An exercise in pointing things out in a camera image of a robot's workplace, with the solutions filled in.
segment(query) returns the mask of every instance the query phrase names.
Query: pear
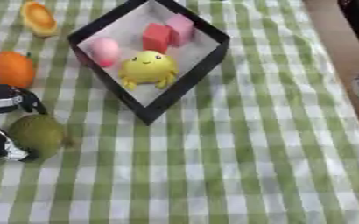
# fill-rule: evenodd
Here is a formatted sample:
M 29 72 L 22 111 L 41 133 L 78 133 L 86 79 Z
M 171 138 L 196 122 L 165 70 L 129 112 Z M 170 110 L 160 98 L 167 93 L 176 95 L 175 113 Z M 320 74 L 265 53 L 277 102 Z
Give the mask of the pear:
M 20 148 L 35 150 L 41 161 L 73 145 L 64 125 L 50 115 L 24 116 L 10 126 L 8 135 Z

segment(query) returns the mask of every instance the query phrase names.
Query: toy block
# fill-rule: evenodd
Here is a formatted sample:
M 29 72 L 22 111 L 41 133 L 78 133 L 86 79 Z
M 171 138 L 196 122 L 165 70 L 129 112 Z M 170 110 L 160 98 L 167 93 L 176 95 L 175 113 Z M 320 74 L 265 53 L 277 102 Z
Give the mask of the toy block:
M 170 41 L 170 29 L 162 24 L 151 23 L 143 33 L 143 49 L 165 53 Z
M 170 17 L 166 26 L 171 30 L 170 45 L 173 46 L 183 46 L 194 33 L 194 22 L 179 13 Z

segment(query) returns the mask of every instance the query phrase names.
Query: orange fruit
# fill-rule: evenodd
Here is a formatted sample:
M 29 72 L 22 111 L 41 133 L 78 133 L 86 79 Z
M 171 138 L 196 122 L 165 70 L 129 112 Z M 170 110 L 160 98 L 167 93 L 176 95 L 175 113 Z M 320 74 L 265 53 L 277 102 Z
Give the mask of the orange fruit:
M 0 84 L 28 88 L 34 78 L 32 60 L 16 52 L 0 52 Z

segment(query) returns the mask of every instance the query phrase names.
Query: pink cube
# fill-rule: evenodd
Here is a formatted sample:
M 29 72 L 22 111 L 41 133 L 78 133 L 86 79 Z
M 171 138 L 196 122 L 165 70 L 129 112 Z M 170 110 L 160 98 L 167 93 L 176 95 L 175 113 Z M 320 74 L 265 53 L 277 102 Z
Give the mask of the pink cube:
M 170 45 L 173 46 L 183 46 L 194 33 L 194 22 L 179 13 L 169 18 L 166 25 L 171 30 Z

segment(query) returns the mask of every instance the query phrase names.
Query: orange slice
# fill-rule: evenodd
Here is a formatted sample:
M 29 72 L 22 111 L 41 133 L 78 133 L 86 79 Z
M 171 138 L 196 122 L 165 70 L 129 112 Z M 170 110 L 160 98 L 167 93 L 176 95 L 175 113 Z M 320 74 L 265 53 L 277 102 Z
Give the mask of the orange slice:
M 40 37 L 53 36 L 57 32 L 57 22 L 52 13 L 43 5 L 34 1 L 23 4 L 20 14 L 25 26 Z

